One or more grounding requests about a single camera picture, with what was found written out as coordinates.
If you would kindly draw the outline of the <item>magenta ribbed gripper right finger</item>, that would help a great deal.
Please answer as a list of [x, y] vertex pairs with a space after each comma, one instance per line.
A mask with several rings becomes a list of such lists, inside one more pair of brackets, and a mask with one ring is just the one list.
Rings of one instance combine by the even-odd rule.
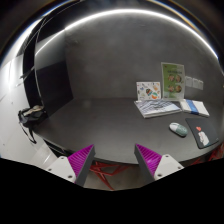
[[134, 154], [147, 183], [152, 183], [183, 169], [183, 166], [171, 155], [160, 155], [139, 144], [135, 145]]

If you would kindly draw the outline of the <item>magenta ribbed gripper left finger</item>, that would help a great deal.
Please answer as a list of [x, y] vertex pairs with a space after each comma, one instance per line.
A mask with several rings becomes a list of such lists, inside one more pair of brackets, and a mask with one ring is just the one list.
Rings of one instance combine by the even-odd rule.
[[58, 157], [46, 170], [65, 180], [83, 186], [94, 156], [95, 147], [89, 145], [68, 157]]

